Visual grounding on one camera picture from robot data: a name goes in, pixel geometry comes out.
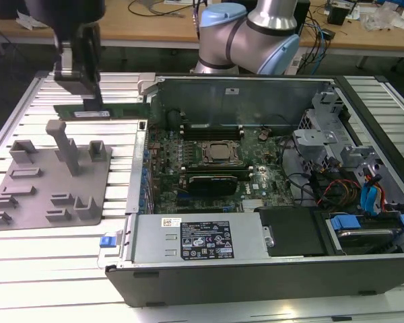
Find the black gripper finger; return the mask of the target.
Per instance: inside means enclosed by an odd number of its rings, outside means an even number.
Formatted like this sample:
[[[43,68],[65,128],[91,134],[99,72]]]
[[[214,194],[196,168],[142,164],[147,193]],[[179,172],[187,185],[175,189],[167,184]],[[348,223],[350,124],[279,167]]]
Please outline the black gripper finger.
[[[77,38],[77,80],[80,83],[78,94],[83,98],[85,111],[100,111],[103,100],[100,93],[100,72],[98,65],[101,56],[100,26],[93,23],[81,27]]]

